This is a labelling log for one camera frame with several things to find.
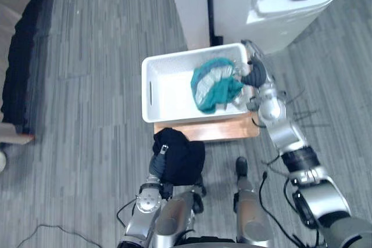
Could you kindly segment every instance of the white wall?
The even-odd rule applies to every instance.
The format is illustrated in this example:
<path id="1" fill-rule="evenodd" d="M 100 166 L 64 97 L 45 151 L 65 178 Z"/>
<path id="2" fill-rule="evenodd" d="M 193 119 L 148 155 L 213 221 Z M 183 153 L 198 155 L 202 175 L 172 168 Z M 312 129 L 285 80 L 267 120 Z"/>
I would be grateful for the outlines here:
<path id="1" fill-rule="evenodd" d="M 174 0 L 188 49 L 209 46 L 207 0 Z"/>

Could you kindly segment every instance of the white appliance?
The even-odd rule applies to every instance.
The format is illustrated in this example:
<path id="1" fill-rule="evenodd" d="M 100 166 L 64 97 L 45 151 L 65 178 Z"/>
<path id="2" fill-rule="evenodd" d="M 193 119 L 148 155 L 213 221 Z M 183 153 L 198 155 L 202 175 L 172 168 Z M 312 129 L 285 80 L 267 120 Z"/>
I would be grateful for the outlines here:
<path id="1" fill-rule="evenodd" d="M 214 34 L 250 39 L 264 53 L 288 46 L 333 0 L 213 0 Z"/>

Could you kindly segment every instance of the wooden board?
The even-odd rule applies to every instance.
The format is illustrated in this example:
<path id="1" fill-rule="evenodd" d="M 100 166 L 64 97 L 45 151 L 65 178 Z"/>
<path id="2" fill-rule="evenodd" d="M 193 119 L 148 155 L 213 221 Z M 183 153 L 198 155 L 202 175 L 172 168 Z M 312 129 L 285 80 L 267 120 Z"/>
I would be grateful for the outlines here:
<path id="1" fill-rule="evenodd" d="M 154 134 L 169 127 L 181 131 L 190 141 L 225 141 L 258 136 L 260 129 L 252 122 L 258 122 L 257 113 L 247 113 L 224 120 L 194 123 L 154 123 Z"/>

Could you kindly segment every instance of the teal towel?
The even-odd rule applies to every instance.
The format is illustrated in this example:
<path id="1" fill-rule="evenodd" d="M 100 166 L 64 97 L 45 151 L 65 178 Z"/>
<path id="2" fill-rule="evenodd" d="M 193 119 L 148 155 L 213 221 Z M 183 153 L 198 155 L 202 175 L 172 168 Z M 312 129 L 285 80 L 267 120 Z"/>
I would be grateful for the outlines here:
<path id="1" fill-rule="evenodd" d="M 191 89 L 198 109 L 214 113 L 216 104 L 227 104 L 241 92 L 243 84 L 233 77 L 234 63 L 227 58 L 209 60 L 194 70 Z"/>

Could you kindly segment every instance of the robot leg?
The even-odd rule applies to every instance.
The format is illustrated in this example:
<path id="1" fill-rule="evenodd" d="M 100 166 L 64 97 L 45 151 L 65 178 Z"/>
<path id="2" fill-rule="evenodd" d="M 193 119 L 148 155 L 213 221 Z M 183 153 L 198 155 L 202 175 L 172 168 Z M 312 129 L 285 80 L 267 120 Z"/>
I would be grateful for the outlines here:
<path id="1" fill-rule="evenodd" d="M 175 196 L 167 202 L 156 222 L 152 239 L 153 248 L 173 247 L 186 230 L 192 229 L 195 214 L 203 211 L 201 197 L 195 189 Z"/>
<path id="2" fill-rule="evenodd" d="M 234 196 L 237 214 L 237 242 L 273 247 L 273 233 L 252 184 L 247 177 L 246 159 L 237 159 L 238 190 Z"/>

